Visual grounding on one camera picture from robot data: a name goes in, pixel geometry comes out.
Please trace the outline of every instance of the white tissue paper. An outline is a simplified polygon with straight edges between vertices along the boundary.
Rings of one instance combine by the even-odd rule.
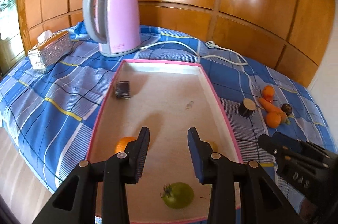
[[[51,37],[53,35],[53,32],[50,30],[46,30],[45,32],[42,32],[39,36],[38,36],[38,43],[41,44],[43,41],[45,41],[46,39],[48,39],[49,37]]]

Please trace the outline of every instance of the kettle base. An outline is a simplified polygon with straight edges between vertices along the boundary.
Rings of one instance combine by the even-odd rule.
[[[100,53],[105,57],[120,57],[120,56],[123,56],[123,55],[137,51],[140,48],[140,46],[137,46],[136,48],[130,49],[128,51],[123,51],[123,52],[118,52],[118,53],[104,53],[102,51],[100,51]]]

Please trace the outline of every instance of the stain on tray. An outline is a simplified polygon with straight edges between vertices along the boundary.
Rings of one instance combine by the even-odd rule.
[[[194,104],[193,101],[190,101],[189,103],[187,103],[187,105],[185,106],[186,110],[190,110],[192,108],[192,105]]]

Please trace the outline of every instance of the carrot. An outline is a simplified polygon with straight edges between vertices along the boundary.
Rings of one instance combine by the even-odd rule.
[[[283,112],[280,108],[276,107],[275,105],[269,103],[264,98],[259,97],[258,102],[267,112],[277,112],[278,114],[280,114],[282,123],[284,123],[286,119],[288,119],[288,116],[286,115],[285,112]]]

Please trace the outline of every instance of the green tomato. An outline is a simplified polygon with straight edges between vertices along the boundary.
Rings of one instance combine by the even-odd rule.
[[[188,184],[176,182],[164,186],[161,197],[169,208],[182,209],[192,202],[194,191]]]

